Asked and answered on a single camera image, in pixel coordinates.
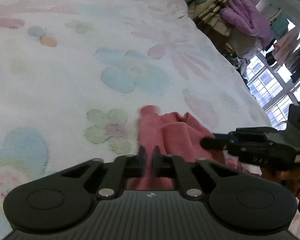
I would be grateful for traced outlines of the window with grille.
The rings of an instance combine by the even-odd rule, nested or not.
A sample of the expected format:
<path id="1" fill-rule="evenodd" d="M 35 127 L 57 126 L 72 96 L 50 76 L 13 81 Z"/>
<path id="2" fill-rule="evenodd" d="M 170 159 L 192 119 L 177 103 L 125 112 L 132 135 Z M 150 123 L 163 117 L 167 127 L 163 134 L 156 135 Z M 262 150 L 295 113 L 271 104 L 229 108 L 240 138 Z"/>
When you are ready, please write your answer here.
<path id="1" fill-rule="evenodd" d="M 291 73 L 285 66 L 270 66 L 266 53 L 259 51 L 247 66 L 248 87 L 259 105 L 266 112 L 273 127 L 279 127 L 287 120 L 288 108 L 300 101 L 300 78 L 294 83 Z"/>

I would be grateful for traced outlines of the floral fleece bed blanket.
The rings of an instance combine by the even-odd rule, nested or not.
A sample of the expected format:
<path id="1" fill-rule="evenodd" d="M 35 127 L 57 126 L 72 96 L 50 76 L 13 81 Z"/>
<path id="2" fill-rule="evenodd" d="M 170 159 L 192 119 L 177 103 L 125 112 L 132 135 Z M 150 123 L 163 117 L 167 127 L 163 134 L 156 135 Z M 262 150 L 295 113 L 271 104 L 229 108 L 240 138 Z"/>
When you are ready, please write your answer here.
<path id="1" fill-rule="evenodd" d="M 270 121 L 184 0 L 0 0 L 0 239 L 15 187 L 138 148 L 139 110 Z"/>

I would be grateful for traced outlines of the pink turtleneck sweater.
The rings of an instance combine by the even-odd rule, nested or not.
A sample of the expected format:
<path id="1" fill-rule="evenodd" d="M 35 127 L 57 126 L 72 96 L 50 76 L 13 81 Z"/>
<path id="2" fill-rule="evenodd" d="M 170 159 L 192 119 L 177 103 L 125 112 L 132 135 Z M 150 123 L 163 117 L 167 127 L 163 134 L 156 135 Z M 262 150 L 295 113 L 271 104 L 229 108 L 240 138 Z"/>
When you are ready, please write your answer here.
<path id="1" fill-rule="evenodd" d="M 159 114 L 156 106 L 148 105 L 140 109 L 138 122 L 139 145 L 146 150 L 146 170 L 142 178 L 128 180 L 130 190 L 170 190 L 173 183 L 169 178 L 156 178 L 152 168 L 154 148 L 158 146 L 163 155 L 182 157 L 186 162 L 197 158 L 215 160 L 228 167 L 245 171 L 234 157 L 225 157 L 221 151 L 206 151 L 200 146 L 204 137 L 213 137 L 190 113 L 180 115 L 177 112 Z"/>

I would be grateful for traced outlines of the purple quilted jacket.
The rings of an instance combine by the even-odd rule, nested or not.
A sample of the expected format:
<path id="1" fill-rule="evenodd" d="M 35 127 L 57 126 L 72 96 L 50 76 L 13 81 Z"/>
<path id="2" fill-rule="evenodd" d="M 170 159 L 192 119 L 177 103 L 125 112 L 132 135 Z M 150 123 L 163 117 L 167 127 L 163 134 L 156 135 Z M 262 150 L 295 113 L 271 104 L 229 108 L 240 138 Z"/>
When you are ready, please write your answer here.
<path id="1" fill-rule="evenodd" d="M 263 48 L 273 39 L 268 21 L 251 0 L 229 0 L 228 6 L 220 10 L 220 15 L 245 35 L 257 37 Z"/>

